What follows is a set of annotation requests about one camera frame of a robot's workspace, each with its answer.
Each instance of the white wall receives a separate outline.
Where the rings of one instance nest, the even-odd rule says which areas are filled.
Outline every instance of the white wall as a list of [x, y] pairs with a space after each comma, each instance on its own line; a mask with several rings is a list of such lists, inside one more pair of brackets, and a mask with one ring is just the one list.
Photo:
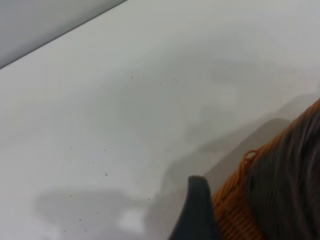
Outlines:
[[0, 68], [124, 0], [0, 0]]
[[319, 97], [319, 13], [131, 0], [0, 70], [0, 238], [166, 239]]

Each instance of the wicker basket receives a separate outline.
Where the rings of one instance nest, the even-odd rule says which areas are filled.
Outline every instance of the wicker basket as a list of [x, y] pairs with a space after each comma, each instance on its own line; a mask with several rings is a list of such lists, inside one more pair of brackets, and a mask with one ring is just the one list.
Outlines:
[[240, 162], [238, 169], [213, 194], [214, 216], [221, 240], [263, 240], [264, 237], [246, 205], [244, 181], [246, 170], [261, 156], [272, 151], [284, 136], [301, 121], [320, 110], [320, 99], [295, 119], [283, 132], [257, 150], [250, 150]]

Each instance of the dark object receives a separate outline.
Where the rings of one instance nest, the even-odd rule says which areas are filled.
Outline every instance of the dark object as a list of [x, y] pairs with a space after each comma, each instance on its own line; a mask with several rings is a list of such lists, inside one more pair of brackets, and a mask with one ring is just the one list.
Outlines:
[[247, 205], [265, 239], [320, 239], [320, 111], [304, 115], [249, 169]]
[[190, 176], [182, 213], [169, 240], [219, 240], [210, 188], [202, 176]]

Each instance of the orange woven basket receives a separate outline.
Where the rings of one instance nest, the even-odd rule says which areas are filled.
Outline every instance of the orange woven basket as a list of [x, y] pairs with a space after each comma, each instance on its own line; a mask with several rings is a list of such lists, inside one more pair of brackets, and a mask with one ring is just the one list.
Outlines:
[[267, 152], [272, 151], [284, 136], [304, 118], [320, 111], [320, 99], [295, 119], [284, 131], [257, 150], [250, 150], [238, 169], [213, 194], [214, 216], [222, 240], [264, 240], [262, 233], [246, 205], [244, 181], [246, 170]]

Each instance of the white floor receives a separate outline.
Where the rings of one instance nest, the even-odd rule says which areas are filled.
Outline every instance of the white floor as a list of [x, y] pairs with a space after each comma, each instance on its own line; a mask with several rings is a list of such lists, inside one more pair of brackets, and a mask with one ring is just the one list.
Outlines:
[[0, 70], [0, 239], [163, 240], [319, 97], [320, 5], [129, 0]]

